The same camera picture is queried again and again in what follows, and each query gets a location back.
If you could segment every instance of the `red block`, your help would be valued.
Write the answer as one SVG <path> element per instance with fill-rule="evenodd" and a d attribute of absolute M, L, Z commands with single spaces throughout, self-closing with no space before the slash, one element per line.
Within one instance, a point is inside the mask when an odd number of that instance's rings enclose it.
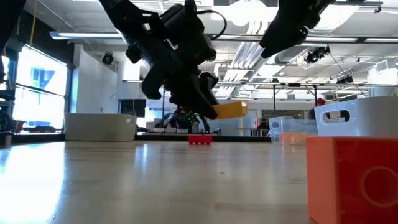
<path fill-rule="evenodd" d="M 189 144 L 211 144 L 213 136 L 210 135 L 191 135 L 188 136 Z"/>
<path fill-rule="evenodd" d="M 398 139 L 309 137 L 307 178 L 319 224 L 398 223 Z"/>

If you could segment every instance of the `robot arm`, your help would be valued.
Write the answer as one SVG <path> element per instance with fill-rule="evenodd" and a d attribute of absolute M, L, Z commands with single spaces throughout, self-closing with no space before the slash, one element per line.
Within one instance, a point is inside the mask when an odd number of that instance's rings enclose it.
<path fill-rule="evenodd" d="M 14 26 L 18 21 L 19 14 L 24 8 L 26 0 L 12 0 L 7 1 L 3 10 L 0 12 L 0 55 L 6 48 L 6 43 L 10 38 Z M 0 83 L 4 82 L 4 65 L 0 57 Z"/>
<path fill-rule="evenodd" d="M 167 120 L 171 114 L 173 114 L 173 113 L 165 114 L 163 116 L 162 120 L 155 124 L 155 128 L 166 128 L 169 125 L 170 121 L 166 124 L 164 124 L 164 121 Z"/>
<path fill-rule="evenodd" d="M 260 46 L 265 48 L 261 56 L 267 58 L 302 44 L 307 38 L 308 29 L 315 28 L 320 21 L 320 14 L 335 2 L 336 0 L 279 0 L 277 15 L 260 41 Z"/>
<path fill-rule="evenodd" d="M 99 2 L 128 44 L 127 57 L 150 66 L 142 82 L 146 97 L 160 99 L 163 85 L 171 92 L 170 102 L 210 119 L 217 117 L 212 106 L 218 102 L 211 88 L 218 79 L 198 69 L 205 60 L 214 60 L 216 51 L 204 34 L 194 0 L 175 4 L 162 15 L 143 11 L 129 0 Z"/>
<path fill-rule="evenodd" d="M 202 120 L 202 122 L 203 122 L 203 127 L 205 128 L 205 132 L 206 133 L 209 133 L 210 132 L 210 127 L 209 127 L 209 124 L 207 123 L 207 120 L 206 120 L 206 118 L 204 117 L 204 116 L 202 116 L 202 115 L 199 115 L 199 118 Z"/>

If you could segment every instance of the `orange block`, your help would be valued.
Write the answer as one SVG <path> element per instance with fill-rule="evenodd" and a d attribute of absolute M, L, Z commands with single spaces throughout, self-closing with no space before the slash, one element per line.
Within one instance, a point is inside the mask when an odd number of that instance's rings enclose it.
<path fill-rule="evenodd" d="M 280 133 L 279 143 L 280 144 L 300 144 L 305 145 L 305 139 L 308 136 L 307 133 Z"/>
<path fill-rule="evenodd" d="M 308 213 L 319 224 L 398 223 L 398 139 L 307 138 Z"/>
<path fill-rule="evenodd" d="M 213 109 L 218 115 L 216 119 L 242 118 L 249 112 L 248 104 L 245 102 L 213 105 Z"/>

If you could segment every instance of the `yellow block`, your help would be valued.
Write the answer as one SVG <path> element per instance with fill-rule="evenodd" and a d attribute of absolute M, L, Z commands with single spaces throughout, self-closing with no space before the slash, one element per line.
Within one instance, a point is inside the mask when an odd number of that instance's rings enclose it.
<path fill-rule="evenodd" d="M 213 108 L 218 115 L 216 119 L 242 118 L 249 112 L 248 104 L 245 102 L 214 105 Z"/>

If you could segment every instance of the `white bin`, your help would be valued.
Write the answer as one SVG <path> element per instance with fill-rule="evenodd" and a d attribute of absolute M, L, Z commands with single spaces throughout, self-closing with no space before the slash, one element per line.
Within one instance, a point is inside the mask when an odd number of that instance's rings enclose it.
<path fill-rule="evenodd" d="M 329 123 L 325 113 L 346 110 L 349 121 Z M 398 136 L 398 97 L 369 97 L 315 108 L 319 136 Z"/>
<path fill-rule="evenodd" d="M 65 113 L 65 140 L 133 141 L 136 120 L 128 114 Z"/>
<path fill-rule="evenodd" d="M 293 119 L 293 117 L 269 118 L 269 134 L 272 142 L 279 142 L 279 134 L 290 133 L 309 133 L 316 134 L 317 123 L 314 120 Z"/>

